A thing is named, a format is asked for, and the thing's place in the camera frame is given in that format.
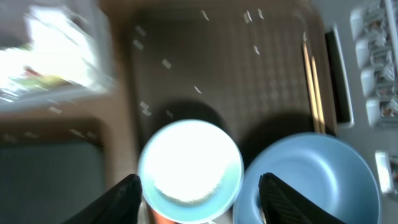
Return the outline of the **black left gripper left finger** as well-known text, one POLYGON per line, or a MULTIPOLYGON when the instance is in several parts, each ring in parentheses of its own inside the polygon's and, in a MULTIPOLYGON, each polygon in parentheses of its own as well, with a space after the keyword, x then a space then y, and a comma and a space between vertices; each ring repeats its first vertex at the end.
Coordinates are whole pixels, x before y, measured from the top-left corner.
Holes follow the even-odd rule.
POLYGON ((137 224, 141 202, 141 180, 129 174, 64 224, 137 224))

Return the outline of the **white tissue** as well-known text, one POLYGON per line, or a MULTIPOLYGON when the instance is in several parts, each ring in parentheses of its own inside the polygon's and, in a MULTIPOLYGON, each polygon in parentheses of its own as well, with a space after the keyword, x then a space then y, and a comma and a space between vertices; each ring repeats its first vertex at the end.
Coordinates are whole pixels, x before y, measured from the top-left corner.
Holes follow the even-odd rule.
POLYGON ((34 68, 85 87, 94 85, 98 60, 93 39, 70 15, 57 7, 30 6, 24 19, 34 68))

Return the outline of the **pile of rice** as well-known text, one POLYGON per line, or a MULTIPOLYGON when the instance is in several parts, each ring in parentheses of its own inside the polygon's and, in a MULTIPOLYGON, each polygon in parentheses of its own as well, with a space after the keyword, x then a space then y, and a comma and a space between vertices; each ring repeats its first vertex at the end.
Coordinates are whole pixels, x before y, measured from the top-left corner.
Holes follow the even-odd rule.
POLYGON ((187 120, 160 130, 148 145, 146 170, 154 187, 180 203, 207 199, 236 158, 237 147, 214 124, 187 120))

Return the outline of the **yellow snack wrapper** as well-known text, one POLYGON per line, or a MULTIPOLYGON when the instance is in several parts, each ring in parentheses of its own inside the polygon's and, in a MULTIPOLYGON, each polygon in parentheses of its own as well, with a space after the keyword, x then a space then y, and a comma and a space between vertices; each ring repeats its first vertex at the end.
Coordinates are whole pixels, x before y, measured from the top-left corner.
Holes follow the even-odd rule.
POLYGON ((16 77, 7 77, 1 81, 1 101, 15 102, 30 95, 62 89, 75 85, 57 75, 43 75, 30 67, 24 67, 16 77))

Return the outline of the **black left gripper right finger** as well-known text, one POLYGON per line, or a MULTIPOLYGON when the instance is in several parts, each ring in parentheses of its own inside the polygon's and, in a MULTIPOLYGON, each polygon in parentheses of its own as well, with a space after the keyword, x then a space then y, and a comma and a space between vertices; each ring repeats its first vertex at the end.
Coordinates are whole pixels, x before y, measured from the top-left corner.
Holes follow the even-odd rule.
POLYGON ((343 224, 272 173, 259 179, 266 224, 343 224))

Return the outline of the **light blue rice bowl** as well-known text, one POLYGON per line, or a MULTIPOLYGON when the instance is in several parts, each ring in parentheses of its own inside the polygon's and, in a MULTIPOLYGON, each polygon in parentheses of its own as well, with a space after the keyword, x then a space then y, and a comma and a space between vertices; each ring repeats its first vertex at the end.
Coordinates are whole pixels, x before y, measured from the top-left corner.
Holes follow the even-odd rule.
POLYGON ((146 142, 138 175, 151 209, 177 223, 205 223, 233 205, 243 184, 239 147, 218 126, 185 119, 146 142))

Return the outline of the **orange carrot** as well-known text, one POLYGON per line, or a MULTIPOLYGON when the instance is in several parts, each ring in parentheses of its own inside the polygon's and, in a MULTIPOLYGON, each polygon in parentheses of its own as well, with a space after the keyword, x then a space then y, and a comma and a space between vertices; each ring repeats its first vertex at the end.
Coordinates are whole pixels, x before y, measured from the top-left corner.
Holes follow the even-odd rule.
POLYGON ((155 224, 176 224, 172 220, 169 220, 169 219, 163 217, 162 215, 157 213, 155 210, 152 210, 152 214, 154 217, 155 224))

